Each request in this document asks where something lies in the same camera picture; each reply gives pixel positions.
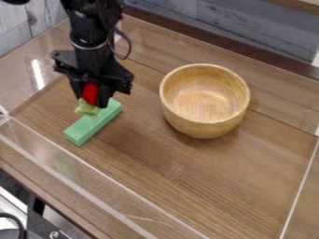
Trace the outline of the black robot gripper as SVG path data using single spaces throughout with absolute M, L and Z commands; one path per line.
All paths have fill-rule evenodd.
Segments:
M 120 65 L 112 54 L 64 49 L 53 50 L 51 57 L 55 60 L 53 70 L 67 75 L 77 99 L 83 97 L 83 87 L 88 81 L 103 84 L 97 92 L 99 108 L 107 108 L 115 91 L 131 92 L 133 74 Z

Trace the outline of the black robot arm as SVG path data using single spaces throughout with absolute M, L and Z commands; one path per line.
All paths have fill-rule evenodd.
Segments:
M 108 107 L 116 92 L 131 93 L 133 74 L 121 66 L 132 50 L 119 29 L 123 0 L 60 0 L 69 20 L 72 50 L 53 50 L 53 70 L 68 78 L 77 99 Z

